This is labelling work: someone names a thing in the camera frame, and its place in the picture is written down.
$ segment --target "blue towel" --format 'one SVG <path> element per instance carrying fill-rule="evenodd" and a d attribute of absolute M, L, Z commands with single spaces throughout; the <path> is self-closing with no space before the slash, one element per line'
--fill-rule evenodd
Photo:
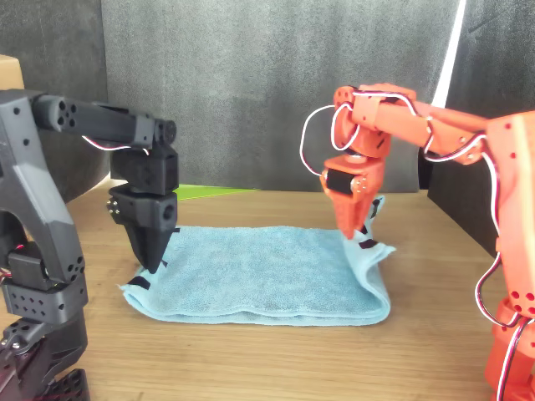
<path fill-rule="evenodd" d="M 377 263 L 394 248 L 371 239 L 378 197 L 364 229 L 277 226 L 181 228 L 156 274 L 141 268 L 126 301 L 167 322 L 359 326 L 384 320 L 390 299 Z"/>

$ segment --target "dark backdrop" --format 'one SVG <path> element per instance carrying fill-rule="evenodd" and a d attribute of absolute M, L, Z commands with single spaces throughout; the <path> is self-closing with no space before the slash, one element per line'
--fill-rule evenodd
<path fill-rule="evenodd" d="M 0 1 L 0 54 L 18 58 L 26 89 L 107 100 L 100 0 Z M 43 132 L 41 141 L 67 201 L 108 173 L 107 155 L 81 138 Z"/>
<path fill-rule="evenodd" d="M 110 101 L 175 119 L 181 182 L 319 190 L 303 122 L 342 85 L 392 82 L 431 101 L 458 1 L 103 0 Z M 332 111 L 306 154 L 335 155 Z M 417 190 L 417 148 L 395 141 L 383 190 Z"/>
<path fill-rule="evenodd" d="M 469 1 L 447 107 L 487 118 L 535 109 L 532 0 Z M 494 253 L 490 178 L 484 161 L 434 166 L 429 197 Z"/>

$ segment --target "white cable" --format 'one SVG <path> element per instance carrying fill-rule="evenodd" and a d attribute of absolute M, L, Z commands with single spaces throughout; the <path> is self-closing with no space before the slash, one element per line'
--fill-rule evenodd
<path fill-rule="evenodd" d="M 532 319 L 530 320 L 526 327 L 529 326 L 530 324 L 533 323 L 533 321 L 535 321 L 535 319 Z M 503 387 L 505 386 L 505 372 L 507 371 L 507 365 L 509 365 L 509 368 L 508 370 L 511 370 L 511 364 L 512 364 L 512 360 L 509 360 L 509 358 L 511 357 L 511 352 L 512 352 L 512 349 L 514 347 L 514 343 L 515 342 L 518 342 L 520 341 L 520 338 L 518 338 L 518 331 L 521 329 L 522 326 L 518 326 L 517 329 L 515 330 L 515 333 L 511 336 L 511 341 L 509 342 L 509 346 L 507 347 L 507 352 L 505 354 L 505 358 L 503 359 L 503 365 L 502 365 L 502 373 L 500 373 L 500 379 L 498 380 L 498 388 L 497 388 L 497 391 L 496 391 L 496 400 L 497 401 L 503 401 L 503 397 L 502 397 L 502 392 L 503 392 Z"/>
<path fill-rule="evenodd" d="M 359 131 L 360 131 L 360 125 L 357 125 L 357 128 L 353 134 L 353 136 L 351 137 L 351 139 L 349 140 L 349 142 L 342 148 L 339 148 L 337 145 L 336 145 L 336 142 L 334 141 L 334 126 L 336 125 L 336 119 L 338 118 L 338 114 L 340 111 L 342 111 L 342 109 L 344 108 L 348 108 L 349 111 L 353 111 L 353 108 L 347 104 L 347 103 L 344 103 L 342 104 L 340 107 L 338 107 L 338 109 L 336 110 L 336 112 L 334 113 L 334 116 L 333 116 L 333 123 L 331 124 L 331 145 L 336 149 L 336 150 L 346 150 L 348 149 L 354 142 L 354 140 L 357 139 L 357 135 L 359 134 Z"/>
<path fill-rule="evenodd" d="M 130 149 L 130 146 L 116 146 L 114 148 L 106 148 L 105 146 L 102 146 L 102 145 L 99 145 L 97 144 L 96 142 L 94 142 L 93 140 L 90 140 L 87 136 L 83 136 L 82 135 L 82 138 L 84 138 L 85 140 L 87 140 L 90 144 L 92 144 L 95 148 L 97 149 L 100 149 L 100 150 L 105 150 L 107 152 L 110 152 L 112 150 L 121 150 L 121 149 Z M 147 156 L 149 155 L 149 151 L 147 149 L 143 149 L 143 151 L 147 154 Z"/>
<path fill-rule="evenodd" d="M 496 227 L 496 233 L 498 234 L 498 236 L 500 236 L 500 227 L 498 226 L 498 219 L 496 216 L 496 200 L 498 192 L 498 178 L 496 174 L 496 167 L 494 166 L 491 157 L 486 152 L 483 152 L 481 155 L 483 156 L 483 159 L 488 165 L 489 173 L 491 173 L 491 215 L 492 222 Z"/>
<path fill-rule="evenodd" d="M 413 107 L 412 103 L 407 99 L 407 97 L 404 94 L 397 94 L 394 92 L 353 92 L 355 96 L 380 96 L 381 98 L 397 98 L 399 100 L 403 100 L 407 107 L 409 107 L 409 111 L 412 115 L 418 115 L 416 113 L 415 108 Z"/>
<path fill-rule="evenodd" d="M 424 148 L 424 157 L 426 160 L 432 161 L 434 163 L 441 163 L 443 161 L 454 160 L 459 156 L 463 156 L 468 150 L 476 146 L 477 142 L 485 138 L 486 138 L 485 135 L 479 135 L 474 139 L 474 141 L 470 144 L 470 146 L 463 148 L 458 153 L 454 153 L 448 157 L 439 157 L 437 159 L 433 159 L 433 158 L 427 157 L 427 151 L 429 150 L 429 148 L 431 147 L 431 144 L 433 143 L 433 137 L 431 137 L 431 139 L 427 142 L 427 145 Z"/>
<path fill-rule="evenodd" d="M 308 165 L 307 161 L 304 159 L 304 154 L 303 154 L 304 136 L 307 133 L 307 125 L 308 125 L 308 122 L 310 121 L 310 119 L 312 119 L 313 116 L 316 113 L 318 113 L 318 112 L 320 112 L 322 110 L 325 110 L 325 109 L 329 109 L 331 107 L 334 107 L 334 104 L 330 104 L 329 106 L 320 107 L 319 109 L 316 109 L 315 111 L 310 113 L 308 115 L 307 119 L 304 120 L 303 133 L 301 134 L 301 145 L 299 146 L 299 156 L 301 156 L 301 161 L 303 162 L 303 164 L 307 168 L 307 170 L 310 171 L 312 174 L 317 175 L 317 176 L 320 176 L 321 174 L 319 174 L 316 171 L 312 170 L 312 167 L 310 167 Z"/>

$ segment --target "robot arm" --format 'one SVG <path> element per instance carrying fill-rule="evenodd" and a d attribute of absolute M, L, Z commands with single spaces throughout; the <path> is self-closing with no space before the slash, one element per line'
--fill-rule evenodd
<path fill-rule="evenodd" d="M 535 332 L 527 325 L 535 318 L 535 112 L 489 120 L 417 102 L 414 91 L 390 84 L 340 88 L 334 107 L 331 140 L 345 155 L 327 160 L 320 180 L 334 203 L 337 224 L 349 239 L 362 228 L 382 185 L 392 136 L 424 148 L 430 161 L 487 162 L 497 258 L 475 291 L 477 305 L 495 323 L 487 379 L 498 400 L 533 399 L 529 383 Z M 508 295 L 494 317 L 485 309 L 481 291 L 500 262 Z M 504 389 L 507 376 L 509 393 Z"/>
<path fill-rule="evenodd" d="M 54 379 L 87 346 L 88 295 L 78 235 L 48 172 L 38 129 L 116 150 L 112 176 L 128 184 L 110 190 L 108 211 L 125 226 L 141 264 L 155 272 L 176 226 L 178 160 L 170 147 L 176 126 L 104 104 L 0 91 L 1 287 L 8 311 L 21 317 L 0 342 L 0 400 L 89 400 L 83 370 Z"/>

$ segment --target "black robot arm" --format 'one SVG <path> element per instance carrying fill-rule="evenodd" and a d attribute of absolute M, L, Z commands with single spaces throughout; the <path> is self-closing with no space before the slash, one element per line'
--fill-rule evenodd
<path fill-rule="evenodd" d="M 141 264 L 155 272 L 176 225 L 176 126 L 106 104 L 0 91 L 1 287 L 8 311 L 21 317 L 0 341 L 0 401 L 89 400 L 84 370 L 54 379 L 87 346 L 88 296 L 79 238 L 38 129 L 129 147 L 112 155 L 112 178 L 128 184 L 110 190 L 108 211 L 125 226 Z"/>

